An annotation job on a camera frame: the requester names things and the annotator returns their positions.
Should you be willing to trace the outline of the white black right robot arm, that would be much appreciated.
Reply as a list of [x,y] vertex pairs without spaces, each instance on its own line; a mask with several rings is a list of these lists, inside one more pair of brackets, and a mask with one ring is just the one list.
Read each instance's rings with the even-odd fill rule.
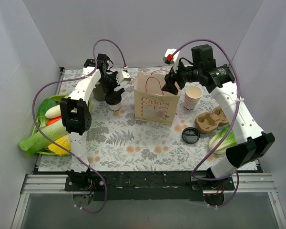
[[167,49],[163,61],[171,66],[162,91],[177,94],[186,83],[198,82],[217,101],[229,121],[237,145],[226,149],[225,156],[208,168],[202,180],[210,189],[218,189],[238,168],[266,154],[275,142],[272,133],[265,133],[247,109],[240,84],[232,65],[217,66],[212,46],[205,44],[191,49],[193,64],[184,66],[179,49]]

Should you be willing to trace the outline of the black plastic cup lid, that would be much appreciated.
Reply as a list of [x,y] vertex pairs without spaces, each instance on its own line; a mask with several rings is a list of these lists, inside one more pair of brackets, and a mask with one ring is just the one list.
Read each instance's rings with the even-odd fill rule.
[[105,97],[105,101],[108,105],[117,105],[122,101],[122,96],[119,95],[117,97]]

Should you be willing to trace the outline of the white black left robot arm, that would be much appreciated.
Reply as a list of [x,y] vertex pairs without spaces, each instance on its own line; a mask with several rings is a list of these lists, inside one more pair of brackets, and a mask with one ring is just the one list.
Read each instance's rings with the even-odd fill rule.
[[102,86],[105,101],[112,109],[120,109],[122,101],[121,82],[129,79],[128,72],[108,70],[110,58],[106,54],[98,54],[96,60],[87,59],[83,74],[87,77],[80,80],[73,92],[60,101],[62,124],[68,132],[71,141],[72,164],[67,172],[70,182],[80,190],[86,191],[93,185],[90,178],[86,139],[92,124],[92,116],[88,108],[88,101],[97,83]]

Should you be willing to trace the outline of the kraft paper cakes bag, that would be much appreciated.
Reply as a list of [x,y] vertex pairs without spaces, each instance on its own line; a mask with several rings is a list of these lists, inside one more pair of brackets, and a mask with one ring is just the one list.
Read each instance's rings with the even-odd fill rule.
[[137,73],[134,80],[135,119],[171,125],[181,95],[163,92],[165,75]]

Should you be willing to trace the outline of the white paper coffee cup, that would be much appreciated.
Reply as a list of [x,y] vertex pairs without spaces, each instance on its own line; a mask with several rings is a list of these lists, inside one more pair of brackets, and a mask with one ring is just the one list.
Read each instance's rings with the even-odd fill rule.
[[122,102],[119,101],[119,102],[109,102],[108,103],[108,106],[109,106],[109,109],[113,112],[118,112],[120,111],[121,107],[122,107]]

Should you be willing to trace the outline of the stack of white paper cups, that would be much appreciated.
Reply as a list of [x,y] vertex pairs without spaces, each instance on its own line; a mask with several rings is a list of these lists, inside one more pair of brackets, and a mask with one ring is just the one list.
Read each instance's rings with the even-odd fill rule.
[[184,109],[192,111],[200,101],[203,91],[198,86],[189,86],[184,95]]

